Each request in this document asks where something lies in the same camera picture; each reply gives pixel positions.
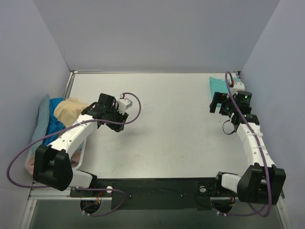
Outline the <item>teal t shirt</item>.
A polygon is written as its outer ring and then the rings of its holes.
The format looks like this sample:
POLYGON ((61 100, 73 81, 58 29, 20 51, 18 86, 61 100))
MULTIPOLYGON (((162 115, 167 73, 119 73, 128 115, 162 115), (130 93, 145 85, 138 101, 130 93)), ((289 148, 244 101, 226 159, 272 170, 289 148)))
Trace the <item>teal t shirt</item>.
POLYGON ((214 77, 209 77, 209 88, 210 88, 210 95, 211 98, 213 99, 214 93, 215 92, 220 92, 220 93, 228 93, 228 89, 226 86, 225 79, 216 79, 214 77))

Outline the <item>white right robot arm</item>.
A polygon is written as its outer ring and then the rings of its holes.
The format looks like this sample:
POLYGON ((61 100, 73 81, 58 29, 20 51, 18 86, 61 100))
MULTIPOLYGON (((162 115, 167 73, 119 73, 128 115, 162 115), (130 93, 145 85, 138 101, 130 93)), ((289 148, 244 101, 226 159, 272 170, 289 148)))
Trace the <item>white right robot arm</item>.
POLYGON ((258 117, 251 113, 252 94, 238 91, 233 96, 215 92, 210 112, 221 105, 219 113, 229 117, 234 132, 244 147, 248 168, 240 177, 219 172, 213 182, 213 191, 224 195, 229 190, 236 193, 241 202, 276 205, 286 179, 286 173, 270 158, 263 141, 258 117))

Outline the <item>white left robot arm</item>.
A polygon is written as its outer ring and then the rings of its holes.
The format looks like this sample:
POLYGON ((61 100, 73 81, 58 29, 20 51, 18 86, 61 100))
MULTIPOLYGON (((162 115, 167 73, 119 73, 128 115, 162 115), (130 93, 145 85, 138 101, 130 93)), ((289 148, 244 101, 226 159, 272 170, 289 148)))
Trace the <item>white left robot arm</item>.
POLYGON ((100 94, 99 100, 82 110, 74 128, 65 131, 47 146, 40 145, 35 152, 33 179, 59 191, 69 187, 80 187, 88 197, 98 191, 93 175, 73 169, 71 158, 83 141, 101 125, 120 132, 128 118, 127 109, 132 101, 123 95, 119 99, 100 94))

